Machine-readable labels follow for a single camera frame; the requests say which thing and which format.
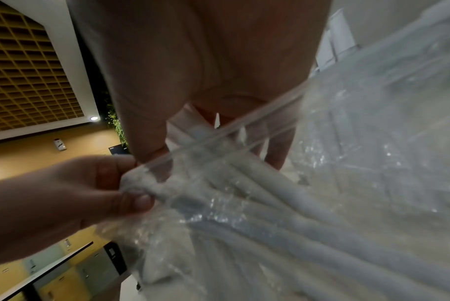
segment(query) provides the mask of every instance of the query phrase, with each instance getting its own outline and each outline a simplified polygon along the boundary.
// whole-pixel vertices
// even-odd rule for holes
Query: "fingernail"
[[[141,195],[134,200],[134,209],[136,211],[145,211],[151,209],[152,199],[148,195]]]

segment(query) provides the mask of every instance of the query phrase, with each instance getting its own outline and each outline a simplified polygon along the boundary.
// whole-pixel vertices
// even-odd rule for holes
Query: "wooden lattice panel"
[[[0,2],[0,131],[82,116],[43,26]]]

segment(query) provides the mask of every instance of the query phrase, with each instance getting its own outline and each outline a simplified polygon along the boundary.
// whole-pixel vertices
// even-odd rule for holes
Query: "clear plastic wrap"
[[[293,134],[281,172],[252,154]],[[156,207],[98,228],[147,300],[450,301],[450,17],[223,129],[185,108],[168,142],[121,180]]]

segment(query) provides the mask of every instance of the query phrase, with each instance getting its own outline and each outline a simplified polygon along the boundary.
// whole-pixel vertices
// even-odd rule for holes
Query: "ceiling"
[[[0,140],[97,115],[66,2],[0,1]]]

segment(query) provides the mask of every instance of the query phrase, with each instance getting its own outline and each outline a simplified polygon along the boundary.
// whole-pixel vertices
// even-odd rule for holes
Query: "plastic bag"
[[[281,172],[252,154],[292,137]],[[450,17],[224,129],[185,108],[168,139],[121,180],[159,204],[99,227],[147,300],[450,300]]]

